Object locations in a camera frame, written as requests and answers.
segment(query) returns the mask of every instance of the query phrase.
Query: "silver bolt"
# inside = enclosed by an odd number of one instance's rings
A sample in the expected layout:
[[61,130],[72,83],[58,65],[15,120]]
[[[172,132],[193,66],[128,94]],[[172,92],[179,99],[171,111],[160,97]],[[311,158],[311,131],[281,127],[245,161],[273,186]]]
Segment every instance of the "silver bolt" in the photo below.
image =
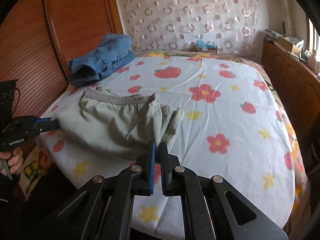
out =
[[138,171],[141,171],[141,167],[139,165],[133,165],[131,167],[131,170],[134,172],[138,172]]
[[94,183],[100,183],[100,182],[103,181],[103,177],[100,176],[100,175],[94,176],[92,180],[93,180]]
[[177,166],[177,167],[174,168],[174,170],[175,170],[176,172],[184,172],[184,167],[182,167],[182,166]]
[[214,177],[213,177],[213,181],[216,182],[216,183],[221,183],[221,182],[223,182],[223,177],[221,177],[221,176],[214,176]]

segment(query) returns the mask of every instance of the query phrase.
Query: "finger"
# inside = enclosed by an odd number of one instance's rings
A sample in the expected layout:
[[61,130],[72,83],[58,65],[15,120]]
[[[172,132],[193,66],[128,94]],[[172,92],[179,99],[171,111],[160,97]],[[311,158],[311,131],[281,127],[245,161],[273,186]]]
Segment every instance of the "finger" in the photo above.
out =
[[11,152],[0,152],[0,159],[8,160],[11,157]]
[[22,151],[22,150],[21,150],[21,147],[17,147],[17,148],[15,148],[15,149],[13,149],[13,151],[12,151],[12,156],[18,155],[21,151]]
[[14,157],[11,157],[10,160],[8,160],[9,167],[18,165],[20,160],[22,160],[22,151],[18,155],[15,155]]
[[3,169],[3,170],[1,170],[0,171],[0,173],[2,174],[2,175],[4,175],[4,176],[7,176],[7,173],[5,172],[5,170]]
[[20,162],[16,165],[10,168],[10,173],[11,174],[18,174],[19,171],[21,170],[21,167],[23,165],[23,159],[20,160]]

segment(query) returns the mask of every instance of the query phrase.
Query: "bed sheet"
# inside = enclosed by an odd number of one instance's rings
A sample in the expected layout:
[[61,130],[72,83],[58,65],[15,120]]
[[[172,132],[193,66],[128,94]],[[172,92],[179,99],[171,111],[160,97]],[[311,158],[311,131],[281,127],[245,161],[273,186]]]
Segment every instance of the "bed sheet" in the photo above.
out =
[[[171,153],[198,175],[224,176],[283,227],[292,208],[297,211],[303,206],[298,197],[307,194],[308,186],[294,131],[267,75],[261,66],[250,66],[251,62],[239,58],[210,54],[173,57],[170,53],[137,58],[92,87],[100,85],[119,95],[157,92],[160,103],[183,106],[185,117]],[[62,110],[84,89],[69,88],[42,117]],[[78,188],[96,171],[110,177],[133,164],[93,153],[62,131],[42,134],[41,141],[42,152],[50,154]],[[30,174],[32,168],[24,173]],[[155,195],[136,198],[132,226],[162,239],[182,239],[180,198],[162,196],[158,165],[155,172]]]

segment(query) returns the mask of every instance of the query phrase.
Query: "slatted wooden panel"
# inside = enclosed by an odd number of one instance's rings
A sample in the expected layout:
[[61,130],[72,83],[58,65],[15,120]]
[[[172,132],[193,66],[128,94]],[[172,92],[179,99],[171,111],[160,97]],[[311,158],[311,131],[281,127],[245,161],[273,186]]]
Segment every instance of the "slatted wooden panel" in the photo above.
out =
[[41,115],[66,89],[43,0],[19,0],[0,25],[0,81],[19,79],[15,116]]
[[108,0],[45,0],[45,6],[52,37],[66,69],[68,61],[89,53],[107,33],[115,32]]

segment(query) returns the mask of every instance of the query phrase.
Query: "wooden cabinet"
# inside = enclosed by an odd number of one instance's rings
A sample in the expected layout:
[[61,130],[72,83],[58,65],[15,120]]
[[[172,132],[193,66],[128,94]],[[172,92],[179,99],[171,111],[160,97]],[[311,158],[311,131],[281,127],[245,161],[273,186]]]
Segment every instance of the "wooden cabinet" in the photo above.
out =
[[300,144],[305,144],[320,113],[320,81],[305,64],[264,42],[262,64],[277,91]]

